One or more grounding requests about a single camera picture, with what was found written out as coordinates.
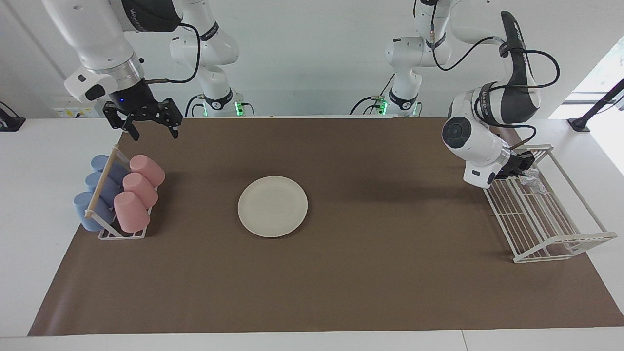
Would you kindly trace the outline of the white wall outlet box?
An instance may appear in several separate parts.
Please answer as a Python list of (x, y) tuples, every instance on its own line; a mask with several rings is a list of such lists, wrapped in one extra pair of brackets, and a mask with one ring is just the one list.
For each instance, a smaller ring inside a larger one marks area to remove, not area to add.
[(88, 103), (57, 101), (53, 105), (53, 111), (59, 118), (105, 118), (102, 109), (103, 102), (98, 100)]

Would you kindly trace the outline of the white cup holder rack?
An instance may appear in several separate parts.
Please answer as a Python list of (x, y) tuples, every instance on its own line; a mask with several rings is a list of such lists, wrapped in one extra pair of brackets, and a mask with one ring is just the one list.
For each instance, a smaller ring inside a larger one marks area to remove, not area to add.
[[(108, 176), (108, 173), (112, 166), (112, 162), (114, 162), (114, 160), (119, 160), (120, 162), (122, 162), (122, 164), (128, 169), (129, 173), (133, 173), (131, 171), (131, 167), (129, 166), (129, 162), (131, 159), (128, 158), (121, 151), (118, 144), (116, 144), (113, 147), (113, 149), (107, 156), (109, 156), (109, 160), (105, 168), (103, 169), (103, 172), (102, 172), (103, 177)], [(103, 230), (96, 232), (98, 233), (99, 239), (100, 240), (130, 240), (132, 238), (144, 238), (146, 236), (149, 225), (146, 227), (146, 229), (143, 229), (142, 231), (138, 233), (125, 233), (125, 231), (123, 231), (123, 229), (120, 228), (120, 224), (118, 222), (114, 207), (110, 208), (114, 212), (114, 215), (115, 215), (114, 221), (111, 224), (108, 224), (107, 222), (105, 222), (105, 220), (103, 220), (98, 214), (95, 213), (96, 202), (98, 198), (100, 198), (99, 195), (102, 189), (102, 185), (103, 185), (103, 179), (100, 180), (100, 182), (98, 183), (95, 193), (91, 199), (91, 203), (89, 204), (87, 211), (85, 211), (85, 218), (93, 218), (96, 222), (100, 223), (100, 225), (103, 226)], [(149, 216), (151, 215), (152, 209), (153, 207), (147, 209)]]

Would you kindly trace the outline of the blue plastic cup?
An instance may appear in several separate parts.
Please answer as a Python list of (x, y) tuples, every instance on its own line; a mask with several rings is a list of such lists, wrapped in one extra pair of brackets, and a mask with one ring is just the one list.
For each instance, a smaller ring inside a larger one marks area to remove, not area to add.
[(112, 208), (114, 207), (115, 197), (122, 192), (122, 188), (118, 186), (111, 178), (109, 178), (108, 176), (103, 177), (103, 173), (101, 172), (91, 173), (85, 178), (85, 186), (87, 187), (88, 191), (95, 193), (96, 187), (102, 179), (103, 185), (101, 187), (99, 197), (109, 208)]
[[(103, 230), (103, 226), (96, 222), (93, 218), (85, 218), (85, 211), (87, 211), (93, 195), (94, 192), (85, 191), (76, 195), (73, 199), (73, 204), (82, 226), (91, 233)], [(111, 224), (114, 221), (114, 212), (107, 206), (107, 204), (105, 204), (105, 202), (103, 202), (102, 198), (98, 198), (96, 202), (95, 213), (108, 224)]]
[[(91, 167), (95, 172), (102, 173), (108, 160), (109, 160), (109, 156), (105, 154), (97, 155), (92, 158)], [(114, 160), (114, 162), (112, 162), (111, 169), (108, 173), (108, 177), (111, 178), (113, 182), (115, 182), (118, 186), (121, 187), (123, 185), (123, 179), (125, 178), (125, 176), (127, 176), (127, 174), (129, 174), (129, 171), (122, 164), (122, 162), (120, 162), (119, 160)]]

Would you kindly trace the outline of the cream round plate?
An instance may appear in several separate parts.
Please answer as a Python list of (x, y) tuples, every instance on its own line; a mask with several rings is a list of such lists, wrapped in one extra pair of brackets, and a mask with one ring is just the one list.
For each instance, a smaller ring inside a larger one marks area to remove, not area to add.
[(240, 195), (237, 214), (243, 227), (262, 238), (294, 233), (309, 209), (305, 190), (294, 180), (268, 176), (250, 183)]

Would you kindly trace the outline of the black table clamp mount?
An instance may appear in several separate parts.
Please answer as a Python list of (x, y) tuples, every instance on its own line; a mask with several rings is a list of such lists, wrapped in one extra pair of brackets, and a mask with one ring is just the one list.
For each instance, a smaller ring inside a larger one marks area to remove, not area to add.
[(18, 115), (14, 109), (0, 100), (0, 132), (16, 132), (25, 121), (26, 118)]

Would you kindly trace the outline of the pink plastic cup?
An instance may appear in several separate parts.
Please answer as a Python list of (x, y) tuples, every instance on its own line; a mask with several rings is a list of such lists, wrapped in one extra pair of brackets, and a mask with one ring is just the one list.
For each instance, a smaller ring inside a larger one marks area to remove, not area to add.
[(114, 209), (120, 228), (125, 233), (138, 233), (150, 223), (148, 211), (135, 193), (122, 192), (116, 195)]
[(146, 209), (153, 207), (158, 201), (158, 193), (151, 182), (141, 173), (129, 173), (122, 181), (125, 191), (136, 194)]
[(131, 158), (129, 166), (133, 173), (142, 174), (147, 178), (154, 188), (161, 186), (166, 178), (164, 169), (144, 154), (138, 154)]

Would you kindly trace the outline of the brown table mat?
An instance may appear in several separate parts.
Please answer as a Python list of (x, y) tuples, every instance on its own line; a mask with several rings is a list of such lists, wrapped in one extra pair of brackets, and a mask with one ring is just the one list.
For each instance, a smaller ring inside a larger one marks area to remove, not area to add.
[[(166, 172), (143, 239), (83, 228), (30, 336), (586, 328), (624, 315), (586, 255), (515, 264), (443, 118), (190, 118), (140, 123), (129, 156)], [(250, 183), (287, 177), (309, 209), (262, 238)]]

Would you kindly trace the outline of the clear plastic bag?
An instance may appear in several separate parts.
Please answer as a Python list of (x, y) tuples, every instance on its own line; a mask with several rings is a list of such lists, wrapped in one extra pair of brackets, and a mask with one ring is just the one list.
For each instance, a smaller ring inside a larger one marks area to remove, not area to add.
[(521, 177), (521, 174), (520, 174), (518, 176), (519, 181), (521, 182), (522, 186), (530, 190), (531, 193), (546, 194), (548, 193), (548, 189), (546, 188), (546, 186), (544, 185), (543, 181), (540, 178), (539, 169), (537, 168), (535, 169), (536, 169), (536, 178), (523, 178)]

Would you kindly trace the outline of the black angled stand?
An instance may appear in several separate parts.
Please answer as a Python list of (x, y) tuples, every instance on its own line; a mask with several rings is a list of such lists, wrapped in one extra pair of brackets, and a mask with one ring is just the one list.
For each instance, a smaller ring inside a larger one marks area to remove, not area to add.
[(600, 113), (606, 105), (611, 104), (611, 106), (614, 106), (617, 102), (611, 102), (622, 91), (624, 91), (624, 78), (615, 84), (600, 100), (595, 102), (582, 117), (569, 118), (567, 122), (570, 124), (570, 127), (578, 133), (589, 133), (590, 129), (587, 127), (589, 120)]

